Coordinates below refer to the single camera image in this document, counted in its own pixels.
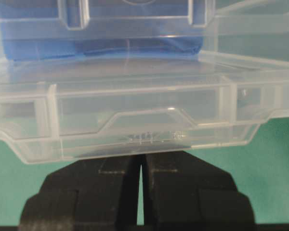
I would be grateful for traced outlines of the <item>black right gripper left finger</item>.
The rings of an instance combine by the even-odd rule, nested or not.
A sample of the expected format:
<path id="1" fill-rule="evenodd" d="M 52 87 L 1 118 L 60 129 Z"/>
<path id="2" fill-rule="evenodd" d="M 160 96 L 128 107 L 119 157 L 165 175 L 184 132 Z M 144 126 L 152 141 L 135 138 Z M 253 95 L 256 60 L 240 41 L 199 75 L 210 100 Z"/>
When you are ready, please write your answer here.
<path id="1" fill-rule="evenodd" d="M 80 160 L 48 174 L 20 228 L 136 228 L 143 155 Z"/>

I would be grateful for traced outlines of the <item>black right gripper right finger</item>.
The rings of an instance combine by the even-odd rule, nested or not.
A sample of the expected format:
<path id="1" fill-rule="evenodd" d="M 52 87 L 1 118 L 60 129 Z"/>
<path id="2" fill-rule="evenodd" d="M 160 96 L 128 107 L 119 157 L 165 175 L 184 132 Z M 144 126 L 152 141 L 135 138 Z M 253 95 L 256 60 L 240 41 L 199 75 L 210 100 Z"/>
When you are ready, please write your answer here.
<path id="1" fill-rule="evenodd" d="M 255 226 L 249 198 L 231 174 L 189 153 L 147 154 L 144 223 L 151 226 Z"/>

